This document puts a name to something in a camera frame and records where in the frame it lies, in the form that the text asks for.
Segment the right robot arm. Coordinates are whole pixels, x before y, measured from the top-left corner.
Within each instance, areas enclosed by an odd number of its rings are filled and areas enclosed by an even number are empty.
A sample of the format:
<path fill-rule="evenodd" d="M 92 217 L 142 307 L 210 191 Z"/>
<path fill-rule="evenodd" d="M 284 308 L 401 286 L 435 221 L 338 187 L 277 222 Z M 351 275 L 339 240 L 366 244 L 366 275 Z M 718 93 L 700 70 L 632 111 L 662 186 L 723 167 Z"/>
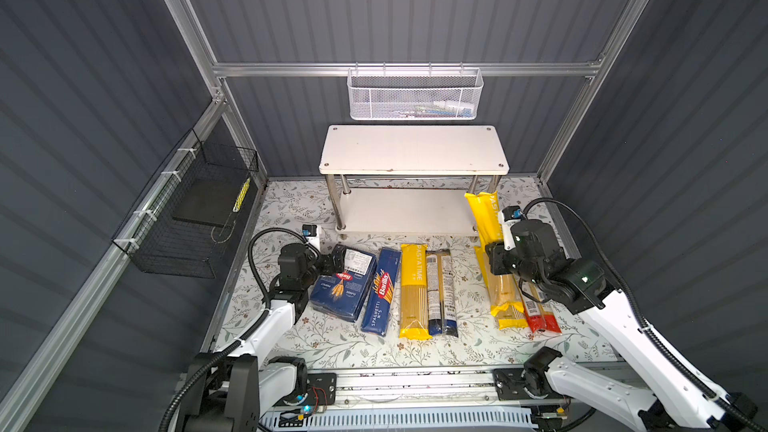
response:
<path fill-rule="evenodd" d="M 478 230 L 493 274 L 534 285 L 545 301 L 566 307 L 608 341 L 645 384 L 619 383 L 543 347 L 523 365 L 529 395 L 571 397 L 635 431 L 761 430 L 751 399 L 727 392 L 695 368 L 644 318 L 619 277 L 608 280 L 597 263 L 567 257 L 549 224 L 498 217 Z"/>

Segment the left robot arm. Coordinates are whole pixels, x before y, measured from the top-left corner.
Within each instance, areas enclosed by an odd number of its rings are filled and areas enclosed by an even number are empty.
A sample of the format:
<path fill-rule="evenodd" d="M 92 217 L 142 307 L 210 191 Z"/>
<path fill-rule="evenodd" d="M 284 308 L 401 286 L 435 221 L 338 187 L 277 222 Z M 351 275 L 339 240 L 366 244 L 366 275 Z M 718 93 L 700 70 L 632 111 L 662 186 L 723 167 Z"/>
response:
<path fill-rule="evenodd" d="M 346 255 L 341 244 L 324 254 L 309 242 L 289 243 L 280 250 L 278 274 L 269 284 L 251 261 L 251 271 L 263 285 L 262 312 L 223 349 L 194 358 L 158 429 L 264 431 L 262 416 L 281 402 L 289 404 L 291 418 L 308 417 L 317 401 L 306 361 L 270 353 L 301 318 L 319 281 L 345 271 Z"/>

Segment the yellow Pastatime spaghetti bag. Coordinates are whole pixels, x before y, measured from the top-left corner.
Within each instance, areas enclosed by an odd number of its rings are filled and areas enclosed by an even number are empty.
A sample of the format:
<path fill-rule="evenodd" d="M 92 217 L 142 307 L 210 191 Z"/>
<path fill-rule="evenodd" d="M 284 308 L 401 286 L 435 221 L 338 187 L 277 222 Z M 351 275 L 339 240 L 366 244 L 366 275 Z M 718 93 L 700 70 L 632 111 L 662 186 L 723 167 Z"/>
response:
<path fill-rule="evenodd" d="M 474 216 L 482 249 L 489 244 L 504 243 L 503 229 L 498 219 L 500 212 L 498 193 L 465 193 L 464 197 Z"/>
<path fill-rule="evenodd" d="M 526 328 L 527 321 L 521 311 L 522 301 L 512 275 L 494 275 L 490 259 L 482 247 L 474 248 L 483 282 L 488 292 L 490 313 L 499 330 Z"/>

